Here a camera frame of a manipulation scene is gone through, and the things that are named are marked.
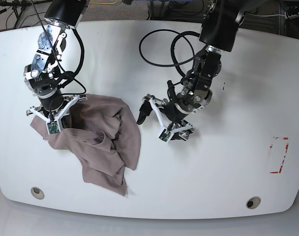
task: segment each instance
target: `black stand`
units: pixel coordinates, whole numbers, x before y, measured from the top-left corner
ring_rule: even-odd
[[[34,4],[41,4],[41,3],[47,3],[47,2],[52,2],[53,0],[43,0],[43,1],[36,1]],[[0,6],[12,6],[12,10],[16,16],[16,21],[15,24],[12,28],[8,29],[1,29],[0,32],[2,31],[7,31],[7,30],[14,30],[17,29],[17,24],[23,14],[23,12],[26,10],[28,6],[31,6],[31,2],[27,2],[25,0],[19,1],[19,0],[14,0],[13,2],[7,2],[5,0],[0,0]],[[20,13],[17,11],[17,7],[21,7]]]

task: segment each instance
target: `metal grommet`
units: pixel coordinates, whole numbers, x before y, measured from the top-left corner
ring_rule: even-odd
[[[257,208],[261,203],[261,198],[259,197],[253,197],[253,198],[250,198],[247,203],[246,203],[246,207],[248,209],[255,209]]]
[[[40,188],[33,187],[33,188],[31,188],[30,192],[35,198],[37,198],[39,200],[42,200],[45,198],[45,194],[43,193],[43,191]]]

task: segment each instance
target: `white tabletop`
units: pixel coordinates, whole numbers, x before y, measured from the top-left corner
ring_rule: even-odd
[[[135,118],[142,97],[167,96],[167,80],[180,80],[174,68],[146,64],[138,44],[156,29],[200,31],[199,24],[155,21],[85,22],[78,32],[85,62],[78,79],[88,93],[122,98]],[[78,159],[53,150],[25,116],[40,103],[23,80],[37,48],[40,27],[0,33],[0,187],[10,200],[67,211],[154,219],[225,218],[287,210],[299,189],[299,41],[239,30],[231,53],[223,53],[222,71],[212,84],[209,106],[188,116],[196,133],[188,142],[165,144],[157,138],[152,114],[140,126],[142,148],[135,171],[125,170],[128,194],[122,197],[84,183]],[[62,65],[74,70],[80,48],[67,31]],[[169,64],[170,32],[144,41],[145,56]],[[188,37],[196,51],[203,43]],[[191,57],[182,39],[178,61]],[[188,70],[191,64],[183,66]],[[71,84],[64,91],[79,91]],[[285,146],[286,159],[281,173]],[[39,187],[43,200],[30,189]],[[246,202],[258,196],[258,208]]]

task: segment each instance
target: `circuit board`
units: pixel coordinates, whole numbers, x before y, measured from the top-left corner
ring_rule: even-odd
[[[59,133],[59,126],[57,121],[53,121],[51,123],[47,123],[49,134]]]
[[[160,136],[159,136],[159,138],[162,140],[162,141],[164,141],[164,142],[167,142],[168,141],[168,139],[169,139],[169,137],[171,136],[171,132],[168,132],[168,133],[166,133],[167,132],[167,129],[164,129],[164,131],[160,134]]]

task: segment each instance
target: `brown cloth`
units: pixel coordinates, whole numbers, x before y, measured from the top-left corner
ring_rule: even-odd
[[[39,117],[30,125],[53,149],[77,156],[84,182],[124,196],[124,167],[136,169],[141,148],[140,130],[128,105],[119,98],[87,94],[87,100],[70,108],[68,124],[70,128],[51,135]]]

